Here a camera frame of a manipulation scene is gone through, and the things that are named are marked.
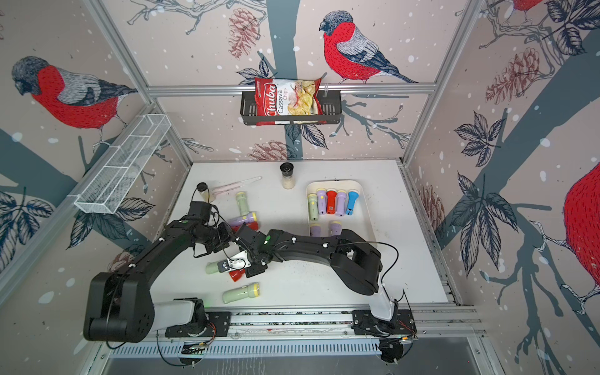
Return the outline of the blue flashlight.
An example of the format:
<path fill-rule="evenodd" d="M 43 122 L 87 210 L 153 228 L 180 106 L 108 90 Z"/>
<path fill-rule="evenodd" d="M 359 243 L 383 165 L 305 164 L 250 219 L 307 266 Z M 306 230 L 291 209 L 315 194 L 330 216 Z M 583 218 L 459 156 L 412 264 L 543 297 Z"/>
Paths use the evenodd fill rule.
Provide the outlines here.
<path fill-rule="evenodd" d="M 345 214 L 351 216 L 354 213 L 356 203 L 359 199 L 359 192 L 357 190 L 349 190 L 347 194 L 347 205 Z"/>

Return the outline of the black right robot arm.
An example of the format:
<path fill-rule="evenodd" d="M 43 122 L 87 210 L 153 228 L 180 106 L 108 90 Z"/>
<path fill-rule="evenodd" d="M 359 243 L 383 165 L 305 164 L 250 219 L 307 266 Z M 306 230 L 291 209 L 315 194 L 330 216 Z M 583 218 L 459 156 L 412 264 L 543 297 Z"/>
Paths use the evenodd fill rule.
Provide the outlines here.
<path fill-rule="evenodd" d="M 381 284 L 381 253 L 354 231 L 344 229 L 329 237 L 307 237 L 282 230 L 264 234 L 243 226 L 234 242 L 250 255 L 253 273 L 264 272 L 273 261 L 322 264 L 331 267 L 348 289 L 370 298 L 373 317 L 390 322 L 395 316 L 397 303 Z"/>

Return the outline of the dark red flashlight horizontal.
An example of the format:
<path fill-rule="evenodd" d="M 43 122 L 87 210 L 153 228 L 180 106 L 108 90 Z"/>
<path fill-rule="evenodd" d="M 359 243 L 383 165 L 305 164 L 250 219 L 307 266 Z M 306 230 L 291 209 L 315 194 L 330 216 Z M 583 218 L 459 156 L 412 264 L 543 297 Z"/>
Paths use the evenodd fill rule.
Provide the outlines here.
<path fill-rule="evenodd" d="M 259 223 L 258 222 L 252 222 L 252 223 L 244 223 L 242 225 L 239 226 L 231 226 L 232 230 L 234 231 L 234 233 L 237 233 L 242 227 L 248 227 L 250 229 L 252 229 L 253 231 L 258 231 L 259 230 Z"/>

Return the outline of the glass grinder with black cap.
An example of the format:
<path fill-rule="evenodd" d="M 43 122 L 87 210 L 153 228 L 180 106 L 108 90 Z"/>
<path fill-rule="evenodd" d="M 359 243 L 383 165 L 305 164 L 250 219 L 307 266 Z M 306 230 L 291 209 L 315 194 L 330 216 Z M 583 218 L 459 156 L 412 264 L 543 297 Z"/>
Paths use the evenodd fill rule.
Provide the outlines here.
<path fill-rule="evenodd" d="M 295 187 L 294 165 L 291 162 L 283 162 L 280 165 L 281 171 L 281 184 L 284 189 L 291 190 Z"/>

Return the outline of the red cassava chips bag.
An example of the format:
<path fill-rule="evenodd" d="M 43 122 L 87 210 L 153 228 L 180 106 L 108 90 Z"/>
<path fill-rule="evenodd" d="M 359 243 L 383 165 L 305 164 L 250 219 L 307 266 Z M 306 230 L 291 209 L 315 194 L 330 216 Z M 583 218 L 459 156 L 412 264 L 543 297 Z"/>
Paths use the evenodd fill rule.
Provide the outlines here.
<path fill-rule="evenodd" d="M 255 103 L 258 117 L 303 117 L 322 115 L 317 93 L 322 79 L 293 81 L 256 78 Z"/>

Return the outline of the black wall basket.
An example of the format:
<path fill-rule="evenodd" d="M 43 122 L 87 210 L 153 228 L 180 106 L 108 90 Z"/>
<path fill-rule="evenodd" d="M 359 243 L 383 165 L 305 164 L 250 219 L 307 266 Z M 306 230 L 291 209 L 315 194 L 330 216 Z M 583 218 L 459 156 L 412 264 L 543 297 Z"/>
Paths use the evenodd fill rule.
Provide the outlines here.
<path fill-rule="evenodd" d="M 338 91 L 318 92 L 320 115 L 261 117 L 253 92 L 243 92 L 240 106 L 240 116 L 247 126 L 262 125 L 326 125 L 338 124 L 342 119 L 342 99 Z"/>

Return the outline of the green flashlight front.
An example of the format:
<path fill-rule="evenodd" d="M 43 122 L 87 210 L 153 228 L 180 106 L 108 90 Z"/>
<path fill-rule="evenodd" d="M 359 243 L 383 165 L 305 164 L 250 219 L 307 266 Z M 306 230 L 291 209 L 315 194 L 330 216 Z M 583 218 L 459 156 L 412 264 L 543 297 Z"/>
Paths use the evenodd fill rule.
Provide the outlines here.
<path fill-rule="evenodd" d="M 252 283 L 224 292 L 222 295 L 222 301 L 224 304 L 231 304 L 247 298 L 258 298 L 259 296 L 259 283 Z"/>

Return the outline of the purple flashlight horizontal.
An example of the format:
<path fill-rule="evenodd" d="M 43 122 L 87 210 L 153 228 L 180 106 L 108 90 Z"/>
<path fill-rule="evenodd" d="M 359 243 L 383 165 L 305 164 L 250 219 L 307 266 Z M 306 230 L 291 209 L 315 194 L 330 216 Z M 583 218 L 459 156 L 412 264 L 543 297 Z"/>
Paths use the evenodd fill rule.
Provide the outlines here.
<path fill-rule="evenodd" d="M 228 220 L 228 223 L 231 227 L 236 228 L 244 224 L 256 223 L 257 221 L 258 219 L 256 213 L 249 212 L 245 215 L 241 215 L 240 217 L 235 217 L 234 219 Z"/>

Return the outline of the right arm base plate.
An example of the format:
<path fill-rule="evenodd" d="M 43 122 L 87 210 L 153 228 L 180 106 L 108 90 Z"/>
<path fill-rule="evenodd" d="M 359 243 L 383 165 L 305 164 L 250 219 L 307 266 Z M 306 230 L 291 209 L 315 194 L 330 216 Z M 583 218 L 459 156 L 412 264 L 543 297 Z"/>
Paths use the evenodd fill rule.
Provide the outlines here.
<path fill-rule="evenodd" d="M 355 334 L 365 334 L 376 338 L 387 338 L 394 335 L 413 337 L 417 334 L 413 312 L 410 309 L 397 309 L 389 321 L 376 318 L 367 309 L 354 310 L 351 329 Z"/>

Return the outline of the red flashlight white cap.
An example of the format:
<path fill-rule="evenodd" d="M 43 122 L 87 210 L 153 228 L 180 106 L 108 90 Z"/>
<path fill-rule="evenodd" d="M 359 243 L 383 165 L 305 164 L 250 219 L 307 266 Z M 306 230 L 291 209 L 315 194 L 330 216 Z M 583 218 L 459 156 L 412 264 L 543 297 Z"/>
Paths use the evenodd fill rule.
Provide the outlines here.
<path fill-rule="evenodd" d="M 334 189 L 329 189 L 326 191 L 327 197 L 327 214 L 334 215 L 336 213 L 336 198 L 337 191 Z"/>

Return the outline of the small jar with black lid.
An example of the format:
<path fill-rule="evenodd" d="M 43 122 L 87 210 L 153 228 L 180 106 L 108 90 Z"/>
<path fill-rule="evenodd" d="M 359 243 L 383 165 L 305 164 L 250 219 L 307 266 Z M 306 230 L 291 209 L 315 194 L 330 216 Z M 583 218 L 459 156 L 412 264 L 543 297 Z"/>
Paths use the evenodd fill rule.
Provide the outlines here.
<path fill-rule="evenodd" d="M 206 184 L 206 182 L 199 183 L 196 189 L 200 193 L 204 202 L 212 203 L 215 200 L 215 196 L 209 189 L 209 186 Z"/>

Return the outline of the purple flashlight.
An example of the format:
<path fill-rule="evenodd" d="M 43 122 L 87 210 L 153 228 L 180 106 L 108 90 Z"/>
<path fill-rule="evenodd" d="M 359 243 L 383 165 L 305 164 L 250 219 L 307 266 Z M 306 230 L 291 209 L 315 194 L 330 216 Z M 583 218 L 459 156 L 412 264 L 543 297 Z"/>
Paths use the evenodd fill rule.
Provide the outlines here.
<path fill-rule="evenodd" d="M 328 198 L 327 190 L 324 188 L 319 188 L 317 190 L 317 206 L 321 216 L 327 213 Z"/>
<path fill-rule="evenodd" d="M 338 217 L 343 217 L 346 213 L 346 203 L 347 203 L 348 193 L 344 190 L 337 191 L 336 203 L 335 203 L 335 215 Z"/>
<path fill-rule="evenodd" d="M 334 220 L 329 223 L 330 236 L 339 236 L 342 232 L 342 223 Z"/>
<path fill-rule="evenodd" d="M 318 223 L 312 223 L 309 228 L 311 237 L 320 237 L 322 228 Z"/>

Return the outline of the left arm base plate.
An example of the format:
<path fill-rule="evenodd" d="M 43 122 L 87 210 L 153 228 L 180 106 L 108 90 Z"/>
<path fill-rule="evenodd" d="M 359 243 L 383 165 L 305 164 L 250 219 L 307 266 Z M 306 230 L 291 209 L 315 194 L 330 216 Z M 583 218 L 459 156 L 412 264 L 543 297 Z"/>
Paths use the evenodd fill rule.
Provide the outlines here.
<path fill-rule="evenodd" d="M 224 338 L 231 326 L 230 312 L 205 312 L 200 318 L 194 317 L 191 323 L 171 326 L 166 329 L 167 338 Z"/>

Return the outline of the green flashlight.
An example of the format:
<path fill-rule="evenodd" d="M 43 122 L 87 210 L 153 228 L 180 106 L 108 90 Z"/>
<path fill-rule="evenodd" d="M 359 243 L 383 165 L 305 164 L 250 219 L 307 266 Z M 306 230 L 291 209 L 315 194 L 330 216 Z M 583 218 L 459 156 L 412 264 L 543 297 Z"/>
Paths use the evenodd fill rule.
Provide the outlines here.
<path fill-rule="evenodd" d="M 224 292 L 222 295 L 222 301 L 224 304 L 231 304 L 247 298 L 258 298 L 259 296 L 259 283 L 252 283 Z"/>
<path fill-rule="evenodd" d="M 248 197 L 245 192 L 237 193 L 236 203 L 241 217 L 247 217 L 251 214 L 251 210 L 248 205 Z"/>
<path fill-rule="evenodd" d="M 225 273 L 228 272 L 228 261 L 222 260 L 219 262 L 210 262 L 206 264 L 206 273 L 214 274 L 214 273 Z"/>
<path fill-rule="evenodd" d="M 315 193 L 308 195 L 309 220 L 317 222 L 319 220 L 318 197 Z"/>

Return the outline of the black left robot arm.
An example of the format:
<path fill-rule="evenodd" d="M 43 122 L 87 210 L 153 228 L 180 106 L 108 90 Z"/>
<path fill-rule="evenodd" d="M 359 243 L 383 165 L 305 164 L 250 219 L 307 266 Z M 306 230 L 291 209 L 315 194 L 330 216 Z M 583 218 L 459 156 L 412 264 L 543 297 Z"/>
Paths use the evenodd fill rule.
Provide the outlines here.
<path fill-rule="evenodd" d="M 130 265 L 92 278 L 84 338 L 91 342 L 142 341 L 156 319 L 150 289 L 167 266 L 197 244 L 204 245 L 208 255 L 229 246 L 231 235 L 226 224 L 209 223 L 216 211 L 210 203 L 191 202 L 187 215 L 169 223 L 159 240 L 145 248 Z"/>

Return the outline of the cream plastic storage tray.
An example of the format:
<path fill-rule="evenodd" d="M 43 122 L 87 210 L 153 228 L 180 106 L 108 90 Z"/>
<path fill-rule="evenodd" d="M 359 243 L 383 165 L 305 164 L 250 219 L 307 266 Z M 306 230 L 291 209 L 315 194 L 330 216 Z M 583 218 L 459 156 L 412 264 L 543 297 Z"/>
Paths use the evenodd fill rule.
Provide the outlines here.
<path fill-rule="evenodd" d="M 359 192 L 359 199 L 356 203 L 355 210 L 353 215 L 347 216 L 346 214 L 343 217 L 338 217 L 334 215 L 319 215 L 319 220 L 317 222 L 312 222 L 309 220 L 309 207 L 308 207 L 308 195 L 311 193 L 317 194 L 317 190 L 319 188 L 324 188 L 326 190 L 334 189 L 336 191 L 344 190 L 357 190 Z M 340 180 L 340 181 L 316 181 L 308 184 L 306 188 L 307 195 L 307 220 L 308 220 L 308 228 L 312 223 L 318 223 L 321 228 L 321 237 L 328 238 L 330 236 L 329 231 L 329 223 L 331 221 L 337 220 L 342 223 L 342 231 L 349 230 L 353 231 L 356 235 L 351 238 L 349 241 L 351 243 L 350 246 L 341 246 L 337 250 L 339 252 L 346 252 L 346 256 L 351 259 L 355 254 L 358 253 L 359 250 L 375 250 L 377 245 L 375 243 L 376 238 L 374 234 L 373 224 L 370 219 L 370 211 L 367 204 L 367 199 L 365 196 L 364 189 L 362 185 L 358 181 L 354 180 Z"/>

